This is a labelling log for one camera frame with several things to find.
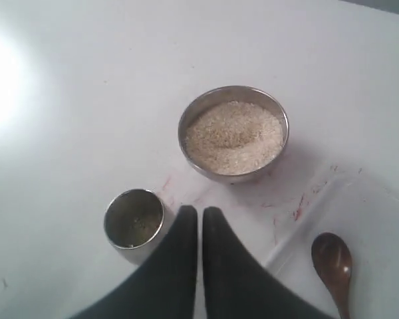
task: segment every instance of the spoon bowl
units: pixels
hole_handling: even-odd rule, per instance
[[[320,234],[312,244],[313,266],[330,292],[342,319],[350,319],[348,290],[352,277],[352,255],[346,243],[332,233]]]

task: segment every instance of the white table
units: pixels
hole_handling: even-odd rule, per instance
[[[214,184],[178,149],[183,109],[227,84],[289,115],[263,187]],[[126,278],[135,266],[102,218],[134,187],[222,207],[263,262],[274,216],[328,158],[399,192],[398,15],[333,0],[0,1],[0,319],[64,318]]]

